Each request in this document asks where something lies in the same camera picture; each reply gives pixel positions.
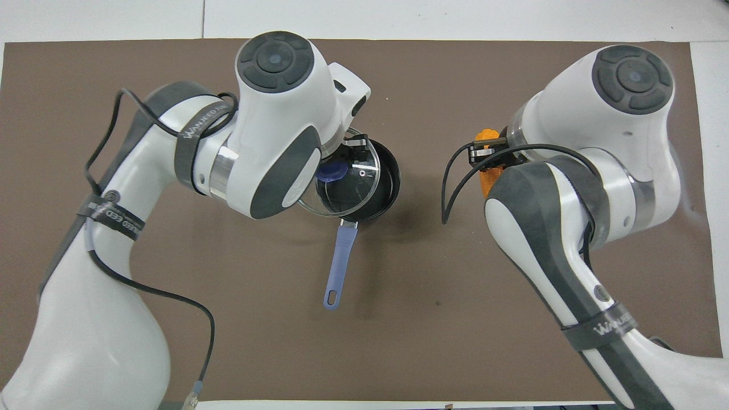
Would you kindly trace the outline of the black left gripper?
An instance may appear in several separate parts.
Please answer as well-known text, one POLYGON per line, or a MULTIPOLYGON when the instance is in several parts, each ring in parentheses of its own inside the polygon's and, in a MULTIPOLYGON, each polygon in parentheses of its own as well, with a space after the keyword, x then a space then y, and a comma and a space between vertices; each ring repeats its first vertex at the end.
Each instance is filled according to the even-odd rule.
POLYGON ((343 160, 347 166, 369 165, 371 163, 371 150, 369 148, 369 137, 367 134, 357 134, 345 138, 343 147, 345 153, 343 160))

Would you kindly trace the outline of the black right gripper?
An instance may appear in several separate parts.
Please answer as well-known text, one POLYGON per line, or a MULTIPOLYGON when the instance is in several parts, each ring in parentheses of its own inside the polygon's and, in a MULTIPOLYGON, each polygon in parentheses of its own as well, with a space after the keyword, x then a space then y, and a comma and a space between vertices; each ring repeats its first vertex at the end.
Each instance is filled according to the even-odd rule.
POLYGON ((471 167, 486 171, 495 167, 510 167, 525 163, 520 153, 502 153, 510 148, 507 137, 482 138, 474 140, 468 147, 468 161, 471 167))

